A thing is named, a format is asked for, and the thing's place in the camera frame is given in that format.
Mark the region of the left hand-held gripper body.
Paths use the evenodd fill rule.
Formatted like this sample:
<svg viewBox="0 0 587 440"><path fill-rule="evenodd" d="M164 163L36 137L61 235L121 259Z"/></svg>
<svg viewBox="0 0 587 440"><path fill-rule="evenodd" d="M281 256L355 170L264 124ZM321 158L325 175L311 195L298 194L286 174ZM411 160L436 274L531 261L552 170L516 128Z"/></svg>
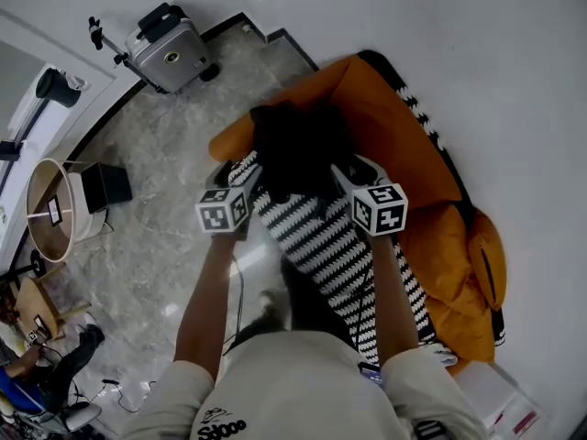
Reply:
<svg viewBox="0 0 587 440"><path fill-rule="evenodd" d="M233 234L245 241L251 215L250 191L245 187L206 189L195 205L201 229L206 234Z"/></svg>

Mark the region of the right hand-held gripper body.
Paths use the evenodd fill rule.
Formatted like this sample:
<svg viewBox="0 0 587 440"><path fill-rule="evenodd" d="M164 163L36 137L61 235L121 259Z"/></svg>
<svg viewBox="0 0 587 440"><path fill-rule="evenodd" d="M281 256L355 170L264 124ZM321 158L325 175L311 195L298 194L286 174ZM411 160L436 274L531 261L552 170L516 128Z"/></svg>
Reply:
<svg viewBox="0 0 587 440"><path fill-rule="evenodd" d="M408 199L398 183L356 189L351 195L352 220L370 237L403 231Z"/></svg>

